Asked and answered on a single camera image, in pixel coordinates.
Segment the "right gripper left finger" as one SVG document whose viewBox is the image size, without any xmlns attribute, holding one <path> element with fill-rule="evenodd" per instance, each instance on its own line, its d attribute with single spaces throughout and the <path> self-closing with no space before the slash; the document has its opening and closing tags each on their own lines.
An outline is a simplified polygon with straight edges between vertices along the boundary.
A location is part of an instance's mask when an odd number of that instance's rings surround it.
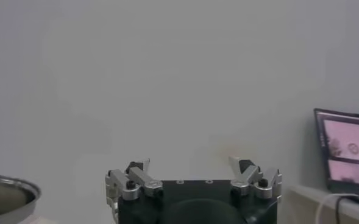
<svg viewBox="0 0 359 224">
<path fill-rule="evenodd" d="M 128 167 L 109 170 L 105 176 L 107 201 L 134 201 L 144 194 L 147 197 L 158 198 L 163 194 L 163 182 L 148 175 L 150 159 L 132 161 Z"/>
</svg>

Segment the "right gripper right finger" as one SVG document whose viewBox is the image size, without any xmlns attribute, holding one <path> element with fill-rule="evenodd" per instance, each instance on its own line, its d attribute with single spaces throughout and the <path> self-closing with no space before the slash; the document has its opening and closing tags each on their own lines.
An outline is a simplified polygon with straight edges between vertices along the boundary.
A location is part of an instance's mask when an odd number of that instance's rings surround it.
<svg viewBox="0 0 359 224">
<path fill-rule="evenodd" d="M 235 176 L 230 181 L 231 188 L 237 190 L 240 196 L 254 193 L 261 200 L 282 197 L 282 174 L 279 169 L 269 168 L 262 171 L 249 159 L 230 156 L 229 164 Z"/>
</svg>

